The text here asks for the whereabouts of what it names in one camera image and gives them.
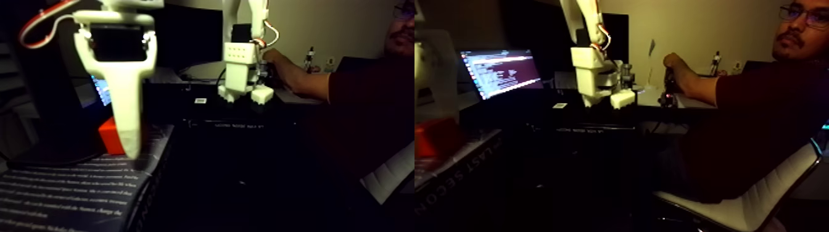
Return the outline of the person's left hand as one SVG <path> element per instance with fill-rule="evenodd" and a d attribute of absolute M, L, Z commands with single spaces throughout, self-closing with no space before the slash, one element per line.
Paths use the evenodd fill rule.
<path fill-rule="evenodd" d="M 683 82 L 683 75 L 688 66 L 677 53 L 670 53 L 663 58 L 663 65 L 666 68 L 665 84 L 680 85 Z"/>

